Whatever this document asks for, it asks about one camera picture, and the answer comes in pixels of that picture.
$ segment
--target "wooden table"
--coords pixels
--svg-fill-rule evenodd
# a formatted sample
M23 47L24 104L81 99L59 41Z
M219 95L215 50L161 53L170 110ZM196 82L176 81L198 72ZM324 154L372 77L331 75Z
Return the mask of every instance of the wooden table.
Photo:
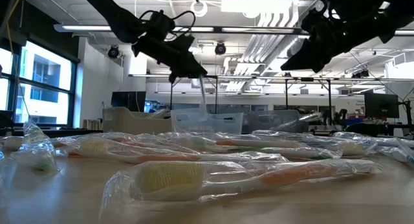
M133 210L129 220L104 223L412 223L414 169L383 156L380 175L302 182L275 192L244 194L166 210ZM97 223L107 180L130 164L98 159L58 159L60 172L34 175L10 166L11 187L1 223Z

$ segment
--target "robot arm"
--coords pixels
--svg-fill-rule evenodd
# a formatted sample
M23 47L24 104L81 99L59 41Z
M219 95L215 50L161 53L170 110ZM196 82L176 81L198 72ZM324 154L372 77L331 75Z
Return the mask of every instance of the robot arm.
M108 22L116 37L124 43L131 43L135 56L138 53L156 59L170 67L170 82L176 77L198 78L207 71L188 51L194 41L193 36L181 34L173 41L165 42L166 36L175 28L174 20L163 11L147 11L136 18L128 10L119 7L113 0L87 0ZM141 19L151 13L149 20Z
M389 6L381 10L382 3ZM319 72L334 56L349 52L377 36L383 43L394 37L398 28L414 20L412 0L325 0L324 10L312 9L301 28L310 33L302 48L281 69L312 69ZM329 17L323 14L328 9ZM339 19L333 18L335 10Z

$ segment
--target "yellow cable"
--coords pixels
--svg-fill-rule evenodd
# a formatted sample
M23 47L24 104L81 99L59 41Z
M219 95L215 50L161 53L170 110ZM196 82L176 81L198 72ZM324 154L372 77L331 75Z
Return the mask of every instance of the yellow cable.
M14 54L14 51L13 51L12 37L11 37L11 35L10 35L10 28L9 28L9 26L8 26L8 22L9 22L10 18L12 17L12 14L13 14L14 10L16 9L16 6L17 6L17 4L19 3L19 1L20 1L20 0L16 0L16 1L15 1L14 5L13 5L13 7L12 7L12 9L11 9L11 11L10 11L10 13L9 13L8 17L7 17L7 21L6 21L7 37L8 37L8 42L9 42L9 44L10 44L10 50L11 50L11 52L12 52L12 56L13 56L13 54ZM26 105L25 95L23 94L23 89L21 88L20 79L19 79L19 74L16 74L16 82L17 82L17 84L19 85L19 89L20 89L21 97L22 97L22 99L23 99L23 103L24 103L24 105L25 105L25 108L26 108L26 111L27 111L27 115L28 115L28 117L29 117L29 118L31 118L31 117L30 117L30 113L28 112L27 105Z

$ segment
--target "window frame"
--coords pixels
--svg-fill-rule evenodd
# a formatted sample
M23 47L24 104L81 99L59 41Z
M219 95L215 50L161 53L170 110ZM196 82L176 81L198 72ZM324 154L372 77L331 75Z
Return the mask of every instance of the window frame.
M37 124L39 127L73 127L73 118L74 118L74 101L75 101L75 86L76 86L76 72L78 68L78 62L74 62L73 60L53 51L52 49L49 49L48 47L45 47L44 45L33 41L33 40L27 40L27 42L31 42L39 47L44 48L45 50L48 50L58 56L61 56L62 58L65 58L66 60L69 60L71 62L71 86L69 90L62 89L59 87L54 87L53 85L44 84L41 82L36 82L33 80L29 80L26 78L19 77L20 75L20 63L21 63L21 55L23 52L23 47L19 46L18 48L13 48L14 52L12 54L13 60L12 60L12 70L10 74L1 73L1 78L7 79L9 81L9 90L8 90L8 100L7 100L7 110L13 111L13 122L14 126L21 127L23 126L23 123L17 123L16 122L16 109L17 109L17 95L18 95L18 89L19 84L28 84L28 85L34 85L38 88L42 89L48 89L50 91L57 91L59 93L65 93L68 95L68 113L67 113L67 123L66 124ZM7 47L1 47L4 50L11 51Z

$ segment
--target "storage bin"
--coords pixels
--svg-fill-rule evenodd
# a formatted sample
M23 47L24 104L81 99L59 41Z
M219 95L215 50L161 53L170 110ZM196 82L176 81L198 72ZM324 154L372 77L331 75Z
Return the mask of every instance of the storage bin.
M172 110L171 123L176 132L241 134L243 113L207 114L199 108Z
M249 132L268 130L298 119L299 113L296 110L251 111L248 113Z
M111 107L102 111L104 133L118 131L129 134L159 134L171 131L171 120L146 118L152 113L140 113L126 107Z

